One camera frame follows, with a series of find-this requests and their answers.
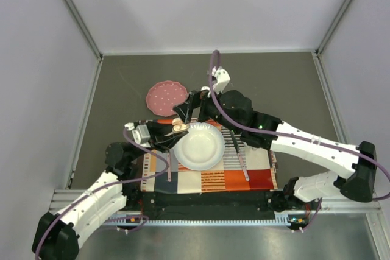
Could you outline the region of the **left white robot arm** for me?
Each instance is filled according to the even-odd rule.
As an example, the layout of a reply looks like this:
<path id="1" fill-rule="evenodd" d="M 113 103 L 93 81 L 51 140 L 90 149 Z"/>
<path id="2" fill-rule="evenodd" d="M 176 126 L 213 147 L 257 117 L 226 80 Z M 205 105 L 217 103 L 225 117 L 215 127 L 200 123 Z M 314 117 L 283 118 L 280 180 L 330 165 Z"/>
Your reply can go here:
<path id="1" fill-rule="evenodd" d="M 137 205 L 138 194 L 126 184 L 140 181 L 134 162 L 145 154 L 161 159 L 190 125 L 175 118 L 171 123 L 127 123 L 125 142 L 113 142 L 105 150 L 107 165 L 98 179 L 78 198 L 56 213 L 39 219 L 32 244 L 35 259 L 76 259 L 85 241 L 117 211 Z"/>

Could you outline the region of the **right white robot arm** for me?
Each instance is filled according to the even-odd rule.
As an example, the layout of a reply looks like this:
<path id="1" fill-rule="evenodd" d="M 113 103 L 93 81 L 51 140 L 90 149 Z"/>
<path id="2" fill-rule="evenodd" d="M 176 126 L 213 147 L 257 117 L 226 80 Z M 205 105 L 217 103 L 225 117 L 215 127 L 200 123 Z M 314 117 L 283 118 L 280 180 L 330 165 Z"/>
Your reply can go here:
<path id="1" fill-rule="evenodd" d="M 173 110 L 188 123 L 193 110 L 198 108 L 199 122 L 212 119 L 238 134 L 248 146 L 296 156 L 327 169 L 318 175 L 289 180 L 283 192 L 290 208 L 338 194 L 356 202 L 372 201 L 377 167 L 370 162 L 376 158 L 371 142 L 354 146 L 320 139 L 277 117 L 255 111 L 252 101 L 237 90 L 218 94 L 216 101 L 218 105 L 207 90 L 192 91 Z"/>

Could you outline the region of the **pink earbud charging case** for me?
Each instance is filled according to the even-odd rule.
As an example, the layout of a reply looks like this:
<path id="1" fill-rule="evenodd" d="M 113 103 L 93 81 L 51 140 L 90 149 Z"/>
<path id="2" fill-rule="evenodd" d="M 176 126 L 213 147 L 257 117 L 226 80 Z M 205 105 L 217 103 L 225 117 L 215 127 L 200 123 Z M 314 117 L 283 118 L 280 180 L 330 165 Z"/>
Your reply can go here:
<path id="1" fill-rule="evenodd" d="M 175 118 L 172 120 L 172 132 L 173 133 L 180 133 L 187 131 L 189 129 L 190 125 L 184 123 L 180 118 Z"/>

